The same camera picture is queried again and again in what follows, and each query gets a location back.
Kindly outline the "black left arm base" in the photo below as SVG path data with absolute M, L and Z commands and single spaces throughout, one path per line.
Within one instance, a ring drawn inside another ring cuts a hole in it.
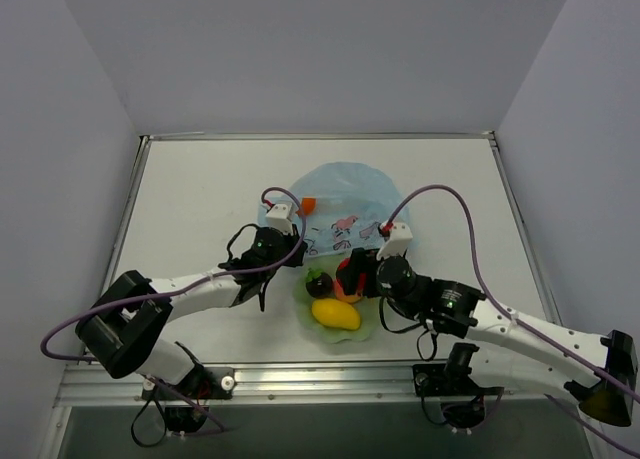
M 145 406 L 156 408 L 169 435 L 184 438 L 218 435 L 230 432 L 231 428 L 214 417 L 211 402 L 232 399 L 236 384 L 232 368 L 196 365 L 178 385 L 146 378 L 141 398 Z

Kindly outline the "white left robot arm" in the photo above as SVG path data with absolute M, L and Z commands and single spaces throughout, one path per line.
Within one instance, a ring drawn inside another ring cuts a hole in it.
M 307 244 L 292 230 L 257 226 L 248 250 L 201 274 L 149 279 L 127 271 L 93 305 L 96 312 L 78 321 L 75 333 L 112 378 L 152 376 L 177 397 L 190 398 L 201 388 L 202 366 L 185 346 L 161 338 L 165 325 L 253 298 L 264 309 L 266 288 L 278 269 L 303 263 Z

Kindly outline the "orange fake fruit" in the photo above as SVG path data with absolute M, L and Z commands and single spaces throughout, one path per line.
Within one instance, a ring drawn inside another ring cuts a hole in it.
M 339 282 L 334 283 L 334 295 L 337 300 L 351 305 L 360 302 L 364 298 L 361 291 L 356 291 L 353 294 L 346 293 Z

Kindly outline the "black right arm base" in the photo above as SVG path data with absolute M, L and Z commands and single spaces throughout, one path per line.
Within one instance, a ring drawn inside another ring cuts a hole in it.
M 482 387 L 468 375 L 448 375 L 444 364 L 414 364 L 413 385 L 427 422 L 453 434 L 471 435 L 494 414 L 504 395 L 500 386 Z

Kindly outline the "blue printed plastic bag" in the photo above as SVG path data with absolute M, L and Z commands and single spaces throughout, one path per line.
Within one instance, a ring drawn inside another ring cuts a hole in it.
M 403 200 L 384 172 L 355 162 L 325 163 L 297 179 L 289 191 L 300 203 L 303 197 L 317 200 L 307 216 L 307 258 L 381 247 L 379 228 Z

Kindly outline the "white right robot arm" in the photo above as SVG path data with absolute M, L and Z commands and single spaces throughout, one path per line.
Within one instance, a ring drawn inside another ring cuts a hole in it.
M 583 333 L 494 305 L 479 289 L 416 273 L 403 255 L 380 259 L 358 248 L 336 269 L 348 293 L 373 292 L 415 326 L 459 338 L 444 379 L 455 391 L 469 390 L 480 379 L 468 341 L 505 348 L 560 375 L 559 389 L 576 400 L 587 416 L 617 427 L 632 423 L 638 360 L 633 338 L 619 330 L 606 335 Z

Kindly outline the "yellow fake fruit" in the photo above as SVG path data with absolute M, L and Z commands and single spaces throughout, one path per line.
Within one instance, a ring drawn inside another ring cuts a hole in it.
M 311 305 L 313 318 L 321 325 L 355 331 L 361 327 L 361 316 L 350 304 L 338 299 L 316 299 Z

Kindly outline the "red fake apple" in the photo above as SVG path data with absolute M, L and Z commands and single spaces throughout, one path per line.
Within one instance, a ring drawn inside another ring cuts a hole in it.
M 353 294 L 355 292 L 347 291 L 347 264 L 349 262 L 349 258 L 344 259 L 338 266 L 336 270 L 336 280 L 341 284 L 344 291 L 348 294 Z

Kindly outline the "red green fake fruit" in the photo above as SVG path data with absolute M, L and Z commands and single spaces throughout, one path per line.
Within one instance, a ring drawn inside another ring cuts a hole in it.
M 331 298 L 334 293 L 334 280 L 324 270 L 310 268 L 305 276 L 305 289 L 314 299 Z

